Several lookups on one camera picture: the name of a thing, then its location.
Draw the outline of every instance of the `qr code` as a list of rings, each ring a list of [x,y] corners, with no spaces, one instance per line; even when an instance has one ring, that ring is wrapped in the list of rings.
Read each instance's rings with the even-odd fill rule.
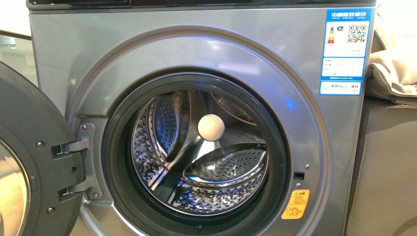
[[[365,42],[366,26],[349,26],[348,43]]]

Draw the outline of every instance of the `metal hinge bracket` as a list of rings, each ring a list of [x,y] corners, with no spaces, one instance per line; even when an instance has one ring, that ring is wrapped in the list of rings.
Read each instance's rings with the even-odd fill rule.
[[[78,140],[75,143],[62,145],[62,152],[81,153],[86,171],[86,179],[67,188],[68,193],[85,192],[88,198],[95,200],[103,197],[103,192],[98,184],[97,175],[94,168],[94,136],[95,125],[83,123],[78,131]]]

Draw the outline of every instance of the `door latch hole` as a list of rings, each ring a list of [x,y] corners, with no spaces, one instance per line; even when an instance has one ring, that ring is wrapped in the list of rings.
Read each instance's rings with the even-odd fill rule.
[[[304,172],[294,172],[294,179],[295,180],[304,180]]]

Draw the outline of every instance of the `silver washing machine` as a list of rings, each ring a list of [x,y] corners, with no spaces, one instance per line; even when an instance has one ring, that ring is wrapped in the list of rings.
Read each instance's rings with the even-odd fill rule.
[[[27,5],[41,91],[0,64],[3,227],[343,235],[374,1]]]

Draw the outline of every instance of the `screw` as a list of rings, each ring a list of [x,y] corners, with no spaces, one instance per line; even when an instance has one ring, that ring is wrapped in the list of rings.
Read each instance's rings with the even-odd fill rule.
[[[42,142],[42,141],[39,141],[39,142],[37,142],[36,143],[36,146],[38,147],[38,148],[41,148],[41,147],[43,147],[45,144]]]

